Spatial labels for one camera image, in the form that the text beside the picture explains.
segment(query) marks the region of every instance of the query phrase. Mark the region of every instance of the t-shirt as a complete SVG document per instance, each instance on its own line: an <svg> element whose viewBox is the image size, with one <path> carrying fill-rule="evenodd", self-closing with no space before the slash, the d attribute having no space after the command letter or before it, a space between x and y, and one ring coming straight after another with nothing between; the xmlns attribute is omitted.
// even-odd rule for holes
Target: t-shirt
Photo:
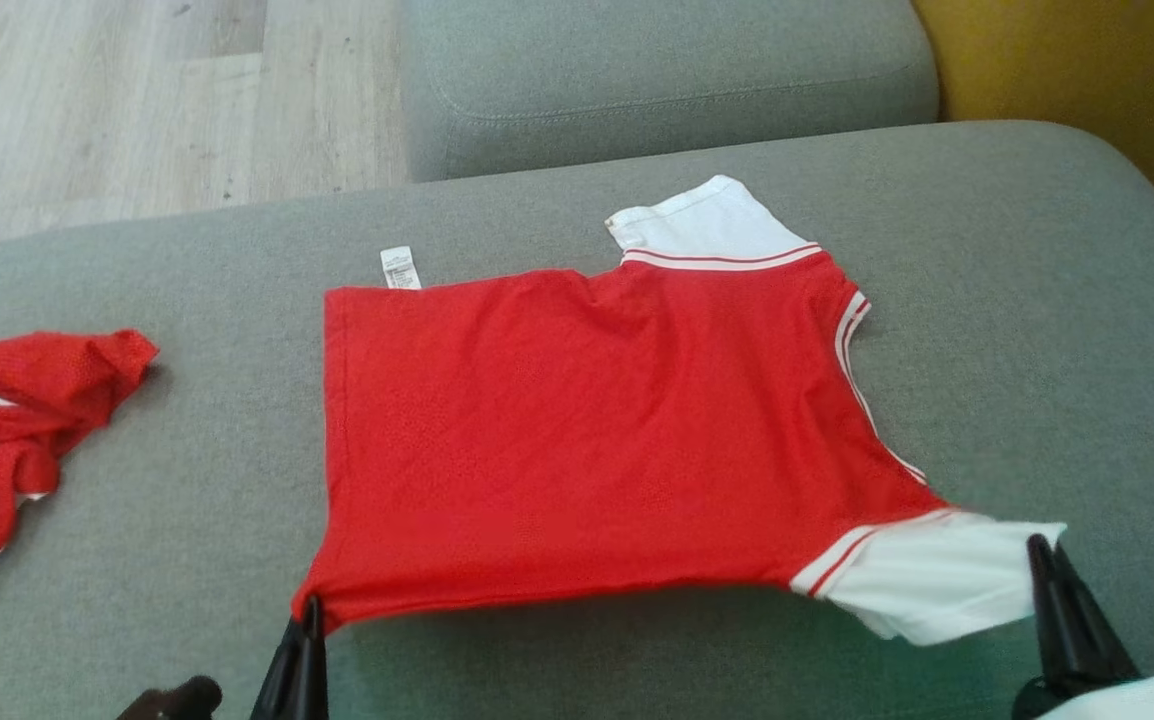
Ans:
<svg viewBox="0 0 1154 720"><path fill-rule="evenodd" d="M1031 610L1025 538L938 497L852 382L870 302L715 177L622 263L325 297L329 630L681 584L830 598L915 643Z"/></svg>

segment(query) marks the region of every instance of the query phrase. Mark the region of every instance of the gray ottoman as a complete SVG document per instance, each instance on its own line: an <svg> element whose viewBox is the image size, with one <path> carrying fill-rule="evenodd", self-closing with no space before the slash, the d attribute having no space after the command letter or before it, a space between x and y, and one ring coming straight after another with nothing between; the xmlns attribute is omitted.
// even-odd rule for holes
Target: gray ottoman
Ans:
<svg viewBox="0 0 1154 720"><path fill-rule="evenodd" d="M0 246L0 337L132 325L157 369L0 557L0 719L110 720L213 675L247 717L325 525L321 295L610 269L612 211L714 173L875 309L853 369L949 500L1062 519L1154 673L1154 190L1093 137L943 123L69 228ZM445 612L329 638L335 717L997 719L1031 623L914 648L774 588Z"/></svg>
<svg viewBox="0 0 1154 720"><path fill-rule="evenodd" d="M403 0L417 181L926 123L906 0Z"/></svg>

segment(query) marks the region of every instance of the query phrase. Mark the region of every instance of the white tag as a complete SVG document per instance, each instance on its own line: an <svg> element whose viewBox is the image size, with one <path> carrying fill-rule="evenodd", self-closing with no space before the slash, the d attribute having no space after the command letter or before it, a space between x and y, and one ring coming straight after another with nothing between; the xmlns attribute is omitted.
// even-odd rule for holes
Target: white tag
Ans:
<svg viewBox="0 0 1154 720"><path fill-rule="evenodd" d="M385 286L399 290L421 290L421 278L417 277L413 252L406 245L388 247L381 252L381 269L385 272Z"/></svg>

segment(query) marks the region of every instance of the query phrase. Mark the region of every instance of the crumpled red garment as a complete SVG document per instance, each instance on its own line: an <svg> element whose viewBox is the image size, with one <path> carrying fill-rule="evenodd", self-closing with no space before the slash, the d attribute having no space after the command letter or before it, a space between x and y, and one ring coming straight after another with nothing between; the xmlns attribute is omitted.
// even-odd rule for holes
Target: crumpled red garment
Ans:
<svg viewBox="0 0 1154 720"><path fill-rule="evenodd" d="M0 342L0 550L20 498L57 490L57 462L141 387L157 352L133 329Z"/></svg>

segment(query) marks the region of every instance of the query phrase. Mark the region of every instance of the floor plank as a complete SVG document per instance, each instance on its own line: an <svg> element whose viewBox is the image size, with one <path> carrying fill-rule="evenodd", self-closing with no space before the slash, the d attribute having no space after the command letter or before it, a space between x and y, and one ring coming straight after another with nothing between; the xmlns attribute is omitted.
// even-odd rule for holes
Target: floor plank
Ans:
<svg viewBox="0 0 1154 720"><path fill-rule="evenodd" d="M0 241L407 182L395 0L0 0Z"/></svg>

